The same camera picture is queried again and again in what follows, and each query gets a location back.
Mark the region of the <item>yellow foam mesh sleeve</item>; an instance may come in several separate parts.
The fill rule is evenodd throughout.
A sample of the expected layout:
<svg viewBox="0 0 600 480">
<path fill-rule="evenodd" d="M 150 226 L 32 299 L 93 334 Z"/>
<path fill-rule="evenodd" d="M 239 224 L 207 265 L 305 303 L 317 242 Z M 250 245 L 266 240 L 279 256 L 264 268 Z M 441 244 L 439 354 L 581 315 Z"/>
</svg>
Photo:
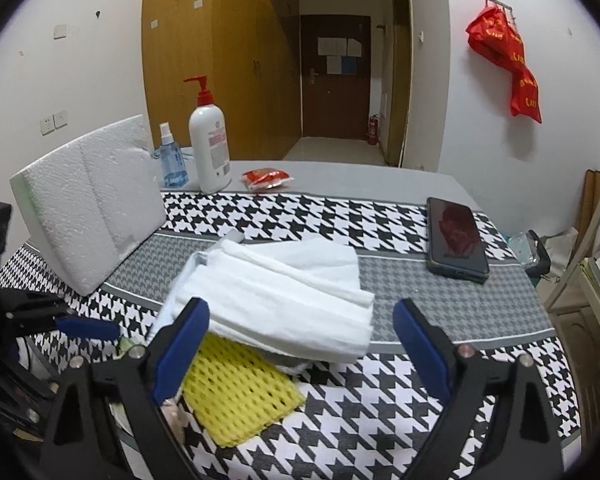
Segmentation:
<svg viewBox="0 0 600 480">
<path fill-rule="evenodd" d="M 257 350 L 208 333 L 182 383 L 197 422 L 221 448 L 257 436 L 306 398 Z"/>
</svg>

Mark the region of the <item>white styrofoam box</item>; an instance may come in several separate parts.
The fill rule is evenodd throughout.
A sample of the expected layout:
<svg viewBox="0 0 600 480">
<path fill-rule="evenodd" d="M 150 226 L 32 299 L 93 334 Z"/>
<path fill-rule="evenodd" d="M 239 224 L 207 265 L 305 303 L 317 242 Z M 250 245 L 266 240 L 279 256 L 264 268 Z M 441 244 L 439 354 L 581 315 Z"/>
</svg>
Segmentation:
<svg viewBox="0 0 600 480">
<path fill-rule="evenodd" d="M 81 296 L 98 289 L 166 221 L 142 115 L 56 148 L 10 178 L 48 266 Z"/>
</svg>

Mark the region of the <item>white towel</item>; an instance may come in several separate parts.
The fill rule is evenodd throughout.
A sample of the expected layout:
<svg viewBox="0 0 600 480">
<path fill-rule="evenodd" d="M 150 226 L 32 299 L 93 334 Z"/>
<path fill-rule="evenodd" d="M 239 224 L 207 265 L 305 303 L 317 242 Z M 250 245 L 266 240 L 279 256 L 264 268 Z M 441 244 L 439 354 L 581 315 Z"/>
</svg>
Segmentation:
<svg viewBox="0 0 600 480">
<path fill-rule="evenodd" d="M 151 336 L 192 298 L 209 307 L 210 333 L 280 356 L 353 363 L 370 348 L 375 296 L 358 255 L 324 237 L 196 252 L 172 283 Z"/>
</svg>

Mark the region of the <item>black smartphone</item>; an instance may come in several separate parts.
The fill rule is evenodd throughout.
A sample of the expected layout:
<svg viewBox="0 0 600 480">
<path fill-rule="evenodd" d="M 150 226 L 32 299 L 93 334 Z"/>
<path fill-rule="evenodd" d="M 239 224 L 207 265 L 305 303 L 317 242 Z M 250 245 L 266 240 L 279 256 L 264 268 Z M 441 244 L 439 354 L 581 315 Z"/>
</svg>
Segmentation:
<svg viewBox="0 0 600 480">
<path fill-rule="evenodd" d="M 427 268 L 445 278 L 484 284 L 490 268 L 470 208 L 427 198 Z"/>
</svg>

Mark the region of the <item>blue spray bottle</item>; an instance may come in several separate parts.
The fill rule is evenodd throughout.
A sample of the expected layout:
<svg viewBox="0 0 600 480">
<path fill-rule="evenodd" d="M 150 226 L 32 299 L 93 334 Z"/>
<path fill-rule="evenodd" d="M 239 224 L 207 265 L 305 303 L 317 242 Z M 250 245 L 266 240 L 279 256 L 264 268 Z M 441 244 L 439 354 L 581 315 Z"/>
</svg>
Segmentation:
<svg viewBox="0 0 600 480">
<path fill-rule="evenodd" d="M 175 141 L 167 122 L 159 126 L 161 144 L 158 148 L 163 184 L 166 188 L 182 188 L 189 181 L 180 144 Z"/>
</svg>

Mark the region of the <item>red snack packet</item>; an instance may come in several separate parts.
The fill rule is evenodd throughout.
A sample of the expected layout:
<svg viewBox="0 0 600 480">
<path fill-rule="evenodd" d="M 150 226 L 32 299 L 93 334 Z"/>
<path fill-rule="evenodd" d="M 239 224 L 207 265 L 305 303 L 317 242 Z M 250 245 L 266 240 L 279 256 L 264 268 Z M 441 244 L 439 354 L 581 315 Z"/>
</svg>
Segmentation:
<svg viewBox="0 0 600 480">
<path fill-rule="evenodd" d="M 242 174 L 242 183 L 250 192 L 260 192 L 279 188 L 294 180 L 284 170 L 275 168 L 258 168 Z"/>
</svg>

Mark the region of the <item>red fire extinguisher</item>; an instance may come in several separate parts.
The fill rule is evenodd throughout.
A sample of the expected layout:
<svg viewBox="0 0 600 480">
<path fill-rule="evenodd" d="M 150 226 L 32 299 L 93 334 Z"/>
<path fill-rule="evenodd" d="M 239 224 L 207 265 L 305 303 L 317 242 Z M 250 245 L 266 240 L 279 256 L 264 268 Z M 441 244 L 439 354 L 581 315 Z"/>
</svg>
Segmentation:
<svg viewBox="0 0 600 480">
<path fill-rule="evenodd" d="M 377 115 L 370 116 L 368 120 L 368 128 L 367 128 L 367 143 L 370 145 L 377 145 L 379 131 L 379 117 Z"/>
</svg>

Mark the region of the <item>white lotion pump bottle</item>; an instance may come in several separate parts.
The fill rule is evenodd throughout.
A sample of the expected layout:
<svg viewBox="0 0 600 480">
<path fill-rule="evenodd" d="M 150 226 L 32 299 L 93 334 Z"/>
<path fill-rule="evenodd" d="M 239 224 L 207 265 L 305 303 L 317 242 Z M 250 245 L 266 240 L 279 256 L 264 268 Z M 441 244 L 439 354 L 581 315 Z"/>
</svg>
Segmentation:
<svg viewBox="0 0 600 480">
<path fill-rule="evenodd" d="M 189 77 L 184 82 L 199 84 L 197 106 L 188 120 L 189 140 L 200 192 L 213 194 L 224 190 L 232 180 L 225 117 L 214 104 L 206 76 Z"/>
</svg>

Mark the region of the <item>dark brown entrance door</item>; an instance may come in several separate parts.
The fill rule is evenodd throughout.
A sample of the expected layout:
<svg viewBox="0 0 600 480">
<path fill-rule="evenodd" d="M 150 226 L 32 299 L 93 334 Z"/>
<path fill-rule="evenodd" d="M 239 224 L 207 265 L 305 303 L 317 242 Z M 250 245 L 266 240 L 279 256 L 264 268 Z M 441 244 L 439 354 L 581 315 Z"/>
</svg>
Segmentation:
<svg viewBox="0 0 600 480">
<path fill-rule="evenodd" d="M 363 139 L 370 117 L 372 20 L 304 14 L 300 25 L 303 134 Z"/>
</svg>

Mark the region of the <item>red hanging bag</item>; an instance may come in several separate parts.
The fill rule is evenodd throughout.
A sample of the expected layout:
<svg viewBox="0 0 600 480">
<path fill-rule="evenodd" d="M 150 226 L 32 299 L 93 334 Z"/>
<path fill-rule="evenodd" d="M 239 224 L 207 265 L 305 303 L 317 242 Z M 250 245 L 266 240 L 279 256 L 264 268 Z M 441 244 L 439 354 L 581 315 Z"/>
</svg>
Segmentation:
<svg viewBox="0 0 600 480">
<path fill-rule="evenodd" d="M 538 82 L 528 69 L 524 40 L 507 17 L 506 10 L 487 2 L 468 24 L 466 32 L 471 50 L 512 75 L 510 114 L 524 115 L 540 124 Z"/>
</svg>

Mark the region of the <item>wooden wardrobe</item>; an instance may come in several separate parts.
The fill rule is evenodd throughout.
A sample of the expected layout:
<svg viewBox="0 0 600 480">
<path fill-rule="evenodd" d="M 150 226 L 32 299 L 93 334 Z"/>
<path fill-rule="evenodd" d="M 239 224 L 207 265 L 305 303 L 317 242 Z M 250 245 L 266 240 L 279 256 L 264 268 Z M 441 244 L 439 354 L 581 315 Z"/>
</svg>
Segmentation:
<svg viewBox="0 0 600 480">
<path fill-rule="evenodd" d="M 282 159 L 301 136 L 299 0 L 143 0 L 151 134 L 189 142 L 205 76 L 234 160 Z"/>
</svg>

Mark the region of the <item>wall power socket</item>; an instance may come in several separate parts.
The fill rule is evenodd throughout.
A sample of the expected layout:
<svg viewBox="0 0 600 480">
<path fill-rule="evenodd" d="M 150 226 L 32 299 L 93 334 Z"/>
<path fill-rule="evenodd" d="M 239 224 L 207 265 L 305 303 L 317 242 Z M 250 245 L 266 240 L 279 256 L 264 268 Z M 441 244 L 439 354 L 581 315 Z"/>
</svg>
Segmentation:
<svg viewBox="0 0 600 480">
<path fill-rule="evenodd" d="M 64 128 L 66 125 L 68 125 L 68 112 L 62 110 L 40 120 L 40 133 L 42 136 L 47 136 L 53 131 Z"/>
</svg>

